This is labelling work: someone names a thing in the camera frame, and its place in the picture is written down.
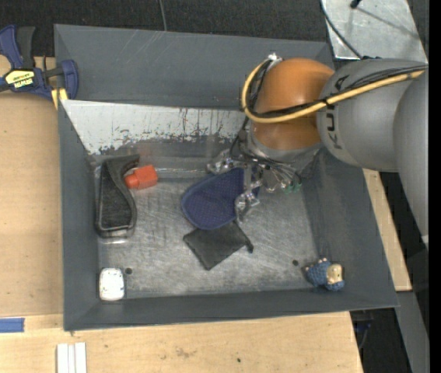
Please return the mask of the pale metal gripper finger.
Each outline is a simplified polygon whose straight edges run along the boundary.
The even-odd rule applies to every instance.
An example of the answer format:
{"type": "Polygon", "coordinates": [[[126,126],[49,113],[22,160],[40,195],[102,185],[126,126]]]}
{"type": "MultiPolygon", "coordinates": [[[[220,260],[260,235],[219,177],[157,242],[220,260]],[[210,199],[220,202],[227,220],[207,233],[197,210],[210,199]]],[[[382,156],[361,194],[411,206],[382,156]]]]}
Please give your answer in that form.
{"type": "Polygon", "coordinates": [[[223,174],[234,169],[244,169],[244,162],[231,157],[222,157],[209,162],[206,169],[212,174],[223,174]]]}
{"type": "Polygon", "coordinates": [[[236,220],[238,222],[243,222],[257,205],[259,205],[260,200],[257,196],[256,190],[251,190],[249,192],[242,193],[235,199],[234,211],[236,213],[236,220]]]}

